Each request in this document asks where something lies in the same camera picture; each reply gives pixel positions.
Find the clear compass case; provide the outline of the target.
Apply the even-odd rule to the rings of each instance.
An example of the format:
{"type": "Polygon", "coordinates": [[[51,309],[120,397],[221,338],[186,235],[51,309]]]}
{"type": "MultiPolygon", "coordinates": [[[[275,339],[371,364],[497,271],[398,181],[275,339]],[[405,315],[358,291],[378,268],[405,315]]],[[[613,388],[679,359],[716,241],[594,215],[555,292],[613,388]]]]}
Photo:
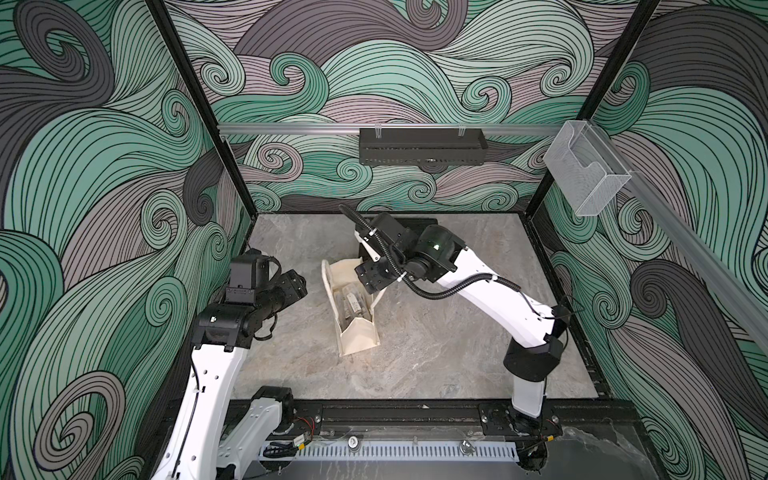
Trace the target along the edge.
{"type": "Polygon", "coordinates": [[[356,318],[370,319],[364,297],[359,288],[352,284],[342,288],[342,307],[344,313],[344,318],[341,321],[342,330],[346,330],[356,318]]]}

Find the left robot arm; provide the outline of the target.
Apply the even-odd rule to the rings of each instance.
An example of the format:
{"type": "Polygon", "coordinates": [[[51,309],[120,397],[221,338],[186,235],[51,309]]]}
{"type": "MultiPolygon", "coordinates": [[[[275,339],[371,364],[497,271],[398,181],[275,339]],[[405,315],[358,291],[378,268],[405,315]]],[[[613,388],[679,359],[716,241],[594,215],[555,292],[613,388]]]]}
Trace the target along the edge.
{"type": "Polygon", "coordinates": [[[267,387],[229,434],[225,417],[235,380],[263,322],[307,294],[296,271],[260,289],[229,288],[193,322],[191,368],[174,428],[154,479],[244,479],[267,438],[292,423],[292,393],[267,387]]]}

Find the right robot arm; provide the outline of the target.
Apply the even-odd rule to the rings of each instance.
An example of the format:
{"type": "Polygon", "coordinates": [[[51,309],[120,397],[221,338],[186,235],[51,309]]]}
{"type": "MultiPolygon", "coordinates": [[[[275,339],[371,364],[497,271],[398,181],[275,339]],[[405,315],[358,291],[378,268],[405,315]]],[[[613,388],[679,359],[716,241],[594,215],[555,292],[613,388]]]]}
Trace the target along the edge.
{"type": "Polygon", "coordinates": [[[367,293],[403,283],[417,296],[440,301],[459,295],[501,325],[511,340],[503,365],[512,375],[511,406],[531,420],[543,413],[546,381],[560,364],[572,313],[545,305],[498,275],[458,235],[435,220],[367,219],[346,207],[369,258],[355,268],[367,293]]]}

